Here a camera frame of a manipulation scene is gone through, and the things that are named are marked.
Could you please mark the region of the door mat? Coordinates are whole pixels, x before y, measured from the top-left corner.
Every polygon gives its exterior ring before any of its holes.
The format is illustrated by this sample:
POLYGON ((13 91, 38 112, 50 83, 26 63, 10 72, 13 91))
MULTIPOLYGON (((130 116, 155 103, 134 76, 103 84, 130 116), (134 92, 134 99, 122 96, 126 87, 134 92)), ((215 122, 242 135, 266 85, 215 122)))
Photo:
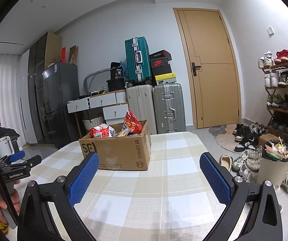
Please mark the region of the door mat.
POLYGON ((236 124, 214 126, 209 128, 209 133, 215 138, 216 143, 220 147, 236 153, 234 148, 238 142, 235 141, 235 135, 233 135, 235 128, 236 124))

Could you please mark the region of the shoe rack with shoes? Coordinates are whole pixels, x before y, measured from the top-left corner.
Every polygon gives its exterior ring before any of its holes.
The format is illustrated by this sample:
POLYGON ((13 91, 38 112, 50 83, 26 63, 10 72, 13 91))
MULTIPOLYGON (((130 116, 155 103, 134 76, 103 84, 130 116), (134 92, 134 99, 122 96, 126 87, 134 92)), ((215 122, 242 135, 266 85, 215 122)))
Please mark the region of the shoe rack with shoes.
POLYGON ((264 75, 266 109, 271 115, 267 130, 288 143, 288 48, 275 54, 266 51, 258 68, 264 75))

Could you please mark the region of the stack of shoe boxes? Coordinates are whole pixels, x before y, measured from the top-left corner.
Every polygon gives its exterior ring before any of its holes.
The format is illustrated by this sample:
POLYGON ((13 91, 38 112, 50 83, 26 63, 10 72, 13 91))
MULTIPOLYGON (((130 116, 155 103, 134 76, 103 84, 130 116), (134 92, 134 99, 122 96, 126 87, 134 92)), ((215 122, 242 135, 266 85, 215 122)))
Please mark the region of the stack of shoe boxes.
POLYGON ((172 71, 170 61, 171 54, 166 50, 160 50, 149 55, 154 85, 176 83, 176 74, 172 71))

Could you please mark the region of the white drawer desk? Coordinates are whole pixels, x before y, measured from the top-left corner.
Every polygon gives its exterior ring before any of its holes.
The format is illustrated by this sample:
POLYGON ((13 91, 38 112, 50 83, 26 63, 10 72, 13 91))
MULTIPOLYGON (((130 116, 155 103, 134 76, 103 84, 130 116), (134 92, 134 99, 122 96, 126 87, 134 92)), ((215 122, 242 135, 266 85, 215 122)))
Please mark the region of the white drawer desk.
POLYGON ((74 113, 77 122, 79 137, 83 136, 77 112, 102 108, 104 120, 108 125, 121 124, 128 110, 126 90, 117 90, 95 96, 87 96, 82 99, 68 101, 69 113, 74 113))

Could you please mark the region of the woven laundry basket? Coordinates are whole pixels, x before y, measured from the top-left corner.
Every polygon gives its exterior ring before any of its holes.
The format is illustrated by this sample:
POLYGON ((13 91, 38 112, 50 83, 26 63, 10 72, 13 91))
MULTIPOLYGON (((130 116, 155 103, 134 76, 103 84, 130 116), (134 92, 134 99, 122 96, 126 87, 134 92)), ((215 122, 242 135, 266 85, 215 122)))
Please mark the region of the woven laundry basket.
POLYGON ((90 133, 91 128, 99 126, 100 124, 104 123, 104 116, 100 114, 98 117, 95 117, 93 119, 90 119, 87 116, 83 116, 83 124, 86 129, 86 133, 90 133))

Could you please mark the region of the white suitcase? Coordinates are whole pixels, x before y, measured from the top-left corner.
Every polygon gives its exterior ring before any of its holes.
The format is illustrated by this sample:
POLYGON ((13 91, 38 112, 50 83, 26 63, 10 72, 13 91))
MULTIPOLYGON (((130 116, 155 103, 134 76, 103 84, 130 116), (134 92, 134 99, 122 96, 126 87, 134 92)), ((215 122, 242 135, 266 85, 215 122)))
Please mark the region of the white suitcase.
POLYGON ((147 121, 151 134, 157 134, 153 87, 151 85, 138 85, 126 90, 129 109, 138 121, 147 121))

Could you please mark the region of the white trash bin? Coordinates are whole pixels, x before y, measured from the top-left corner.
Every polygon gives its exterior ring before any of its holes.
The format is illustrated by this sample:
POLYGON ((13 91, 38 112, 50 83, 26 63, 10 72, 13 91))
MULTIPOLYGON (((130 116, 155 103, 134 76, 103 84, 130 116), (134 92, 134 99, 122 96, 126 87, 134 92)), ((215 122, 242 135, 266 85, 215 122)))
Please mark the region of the white trash bin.
POLYGON ((274 187, 281 186, 288 172, 288 143, 280 139, 268 140, 262 145, 262 156, 256 183, 268 180, 274 187))

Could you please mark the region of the wooden door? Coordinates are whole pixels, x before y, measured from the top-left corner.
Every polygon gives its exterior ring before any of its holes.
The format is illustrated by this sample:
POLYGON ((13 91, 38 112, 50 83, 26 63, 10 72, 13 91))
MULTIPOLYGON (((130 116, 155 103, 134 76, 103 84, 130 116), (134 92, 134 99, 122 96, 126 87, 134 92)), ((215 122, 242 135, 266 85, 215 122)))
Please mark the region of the wooden door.
POLYGON ((219 10, 175 8, 195 128, 241 121, 241 92, 231 38, 219 10))

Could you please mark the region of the white red snack bag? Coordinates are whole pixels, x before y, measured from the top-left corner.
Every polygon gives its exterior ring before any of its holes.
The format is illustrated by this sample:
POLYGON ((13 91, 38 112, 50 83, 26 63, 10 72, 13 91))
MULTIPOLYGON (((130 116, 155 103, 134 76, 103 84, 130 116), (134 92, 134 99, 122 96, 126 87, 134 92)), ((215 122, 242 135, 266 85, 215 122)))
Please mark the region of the white red snack bag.
POLYGON ((108 126, 108 129, 109 129, 109 137, 115 137, 117 135, 117 132, 113 127, 108 126))

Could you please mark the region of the red snack packet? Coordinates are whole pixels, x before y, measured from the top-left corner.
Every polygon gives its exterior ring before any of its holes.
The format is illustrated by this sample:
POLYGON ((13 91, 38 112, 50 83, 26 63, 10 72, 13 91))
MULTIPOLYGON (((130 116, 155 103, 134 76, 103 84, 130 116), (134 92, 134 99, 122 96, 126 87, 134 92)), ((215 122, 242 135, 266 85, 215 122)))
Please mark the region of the red snack packet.
POLYGON ((90 129, 91 138, 108 138, 110 136, 109 126, 100 124, 90 129))

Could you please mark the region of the SF cardboard box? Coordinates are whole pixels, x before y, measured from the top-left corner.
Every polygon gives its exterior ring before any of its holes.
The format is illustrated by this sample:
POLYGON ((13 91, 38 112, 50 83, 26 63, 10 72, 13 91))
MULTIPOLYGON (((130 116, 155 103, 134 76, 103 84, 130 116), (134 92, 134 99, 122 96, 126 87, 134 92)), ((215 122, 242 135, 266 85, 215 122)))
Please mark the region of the SF cardboard box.
POLYGON ((151 156, 151 132, 147 121, 141 121, 142 132, 135 136, 91 138, 79 140, 83 156, 97 153, 103 170, 146 171, 151 156))

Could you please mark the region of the red triangular chip bag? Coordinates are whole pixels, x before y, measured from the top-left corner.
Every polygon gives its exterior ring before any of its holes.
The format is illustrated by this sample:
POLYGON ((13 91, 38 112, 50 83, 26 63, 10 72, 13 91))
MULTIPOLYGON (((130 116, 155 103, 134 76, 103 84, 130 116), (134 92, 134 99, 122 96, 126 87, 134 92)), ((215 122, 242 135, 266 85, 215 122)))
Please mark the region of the red triangular chip bag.
POLYGON ((122 130, 132 134, 140 134, 142 132, 142 129, 143 126, 137 120, 136 116, 131 112, 131 110, 127 110, 122 130))

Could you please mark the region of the checkered tablecloth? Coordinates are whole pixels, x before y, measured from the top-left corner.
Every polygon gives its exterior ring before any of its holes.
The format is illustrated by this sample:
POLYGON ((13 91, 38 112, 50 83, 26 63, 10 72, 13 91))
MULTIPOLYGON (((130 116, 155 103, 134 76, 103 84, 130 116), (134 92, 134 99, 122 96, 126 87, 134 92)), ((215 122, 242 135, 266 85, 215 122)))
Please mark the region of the checkered tablecloth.
POLYGON ((151 137, 146 171, 98 170, 78 215, 97 240, 203 240, 225 209, 200 166, 191 132, 151 137))

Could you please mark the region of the white curtain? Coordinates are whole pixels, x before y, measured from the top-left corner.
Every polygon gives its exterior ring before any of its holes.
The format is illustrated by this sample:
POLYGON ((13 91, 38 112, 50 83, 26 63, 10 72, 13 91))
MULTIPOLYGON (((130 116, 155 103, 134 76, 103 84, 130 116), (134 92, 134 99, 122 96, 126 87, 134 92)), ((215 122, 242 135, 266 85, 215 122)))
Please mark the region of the white curtain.
POLYGON ((19 59, 15 54, 0 54, 0 124, 19 134, 18 145, 25 145, 19 107, 19 59))

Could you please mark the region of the black bag on desk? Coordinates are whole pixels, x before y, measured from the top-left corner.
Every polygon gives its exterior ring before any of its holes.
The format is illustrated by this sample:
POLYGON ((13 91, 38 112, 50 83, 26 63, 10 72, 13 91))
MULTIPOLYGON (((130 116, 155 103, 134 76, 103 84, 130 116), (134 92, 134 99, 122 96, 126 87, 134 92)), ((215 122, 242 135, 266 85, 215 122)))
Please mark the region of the black bag on desk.
POLYGON ((110 65, 110 79, 107 80, 109 92, 124 90, 125 81, 123 77, 123 68, 121 63, 111 62, 110 65))

